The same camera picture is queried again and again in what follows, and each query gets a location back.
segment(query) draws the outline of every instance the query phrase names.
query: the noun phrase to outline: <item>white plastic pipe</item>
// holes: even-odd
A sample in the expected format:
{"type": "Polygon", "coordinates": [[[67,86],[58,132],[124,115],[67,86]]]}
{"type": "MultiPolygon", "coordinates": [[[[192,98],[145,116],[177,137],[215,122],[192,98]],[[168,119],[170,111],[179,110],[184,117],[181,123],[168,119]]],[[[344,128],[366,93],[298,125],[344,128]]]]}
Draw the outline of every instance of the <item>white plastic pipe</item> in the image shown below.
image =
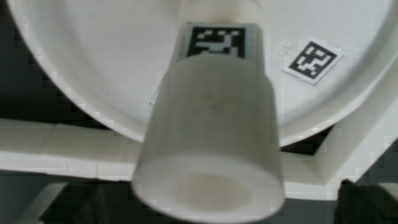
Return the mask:
{"type": "Polygon", "coordinates": [[[183,0],[179,22],[255,23],[266,26],[259,0],[183,0]]]}
{"type": "Polygon", "coordinates": [[[204,223],[261,220],[282,206],[273,91],[240,58],[206,54],[170,65],[133,190],[154,210],[204,223]]]}

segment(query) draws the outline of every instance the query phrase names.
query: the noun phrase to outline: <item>white cylindrical tube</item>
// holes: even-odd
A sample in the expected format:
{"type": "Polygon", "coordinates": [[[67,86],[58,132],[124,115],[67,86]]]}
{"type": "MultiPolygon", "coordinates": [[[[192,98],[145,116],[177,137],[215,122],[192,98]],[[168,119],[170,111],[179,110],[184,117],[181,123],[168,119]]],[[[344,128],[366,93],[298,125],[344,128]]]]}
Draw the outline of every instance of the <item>white cylindrical tube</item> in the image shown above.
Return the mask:
{"type": "Polygon", "coordinates": [[[168,68],[133,190],[154,210],[202,223],[261,220],[282,206],[273,90],[236,57],[204,54],[168,68]]]}
{"type": "Polygon", "coordinates": [[[266,19],[259,0],[183,0],[179,22],[255,23],[264,28],[266,19]]]}

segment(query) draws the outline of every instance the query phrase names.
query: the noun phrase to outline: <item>dark background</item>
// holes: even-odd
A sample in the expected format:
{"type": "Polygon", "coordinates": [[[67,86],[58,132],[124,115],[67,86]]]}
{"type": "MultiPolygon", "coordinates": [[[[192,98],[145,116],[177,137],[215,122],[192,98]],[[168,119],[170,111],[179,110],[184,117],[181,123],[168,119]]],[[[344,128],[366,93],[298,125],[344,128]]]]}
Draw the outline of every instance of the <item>dark background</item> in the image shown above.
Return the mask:
{"type": "MultiPolygon", "coordinates": [[[[0,118],[104,128],[53,86],[28,53],[3,0],[0,0],[0,118]]],[[[85,180],[78,178],[0,171],[0,223],[12,223],[48,183],[81,181],[85,180]]],[[[378,182],[398,182],[398,144],[391,146],[359,181],[362,184],[378,182]]],[[[135,197],[126,200],[135,204],[131,213],[136,224],[179,223],[144,207],[135,197]]],[[[334,208],[335,202],[287,199],[282,211],[261,223],[330,224],[334,208]]]]}

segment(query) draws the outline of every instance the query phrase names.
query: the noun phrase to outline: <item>black surface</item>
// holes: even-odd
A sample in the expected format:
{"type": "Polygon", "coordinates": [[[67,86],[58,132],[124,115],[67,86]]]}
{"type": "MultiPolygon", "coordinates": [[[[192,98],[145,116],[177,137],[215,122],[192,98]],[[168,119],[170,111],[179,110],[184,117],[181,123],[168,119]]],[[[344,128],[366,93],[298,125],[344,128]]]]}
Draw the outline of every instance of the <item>black surface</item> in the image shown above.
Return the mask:
{"type": "Polygon", "coordinates": [[[128,182],[72,183],[41,216],[44,224],[183,224],[140,203],[128,182]]]}
{"type": "Polygon", "coordinates": [[[0,0],[0,118],[104,128],[81,112],[35,63],[0,0]]]}
{"type": "Polygon", "coordinates": [[[282,152],[296,153],[312,156],[319,149],[321,143],[327,139],[327,135],[332,131],[332,127],[327,128],[314,136],[295,142],[291,145],[282,147],[282,152]]]}
{"type": "Polygon", "coordinates": [[[334,224],[398,224],[398,201],[380,186],[343,181],[334,224]]]}

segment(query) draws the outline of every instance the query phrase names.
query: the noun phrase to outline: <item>white plastic structure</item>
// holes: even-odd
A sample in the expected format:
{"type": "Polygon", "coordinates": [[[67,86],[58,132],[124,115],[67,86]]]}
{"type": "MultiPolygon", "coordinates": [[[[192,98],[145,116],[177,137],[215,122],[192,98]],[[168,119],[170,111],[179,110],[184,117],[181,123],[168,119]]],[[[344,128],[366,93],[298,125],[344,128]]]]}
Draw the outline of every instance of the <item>white plastic structure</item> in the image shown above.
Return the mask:
{"type": "Polygon", "coordinates": [[[133,189],[147,205],[176,218],[247,223],[266,218],[284,202],[275,98],[263,51],[255,50],[261,31],[255,25],[193,24],[181,35],[133,189]],[[215,32],[225,33],[224,42],[206,43],[216,53],[206,51],[177,59],[192,50],[179,46],[190,45],[197,36],[193,44],[204,46],[204,36],[215,32]],[[245,37],[241,46],[231,46],[232,35],[245,37]]]}
{"type": "MultiPolygon", "coordinates": [[[[179,16],[183,3],[190,2],[9,0],[51,80],[80,108],[129,139],[113,131],[0,120],[1,169],[131,180],[149,102],[179,23],[188,20],[179,20],[186,18],[179,16]]],[[[282,153],[286,196],[335,200],[339,181],[359,179],[398,137],[398,3],[257,3],[266,18],[264,67],[275,87],[280,146],[335,124],[314,156],[282,153]],[[284,73],[284,62],[298,55],[309,36],[344,52],[316,85],[284,73]]]]}
{"type": "Polygon", "coordinates": [[[351,113],[394,60],[382,53],[396,30],[394,0],[119,0],[117,4],[9,0],[9,5],[56,86],[88,115],[138,142],[186,22],[255,23],[263,28],[280,146],[316,134],[351,113]],[[284,72],[314,39],[344,53],[316,85],[284,72]]]}

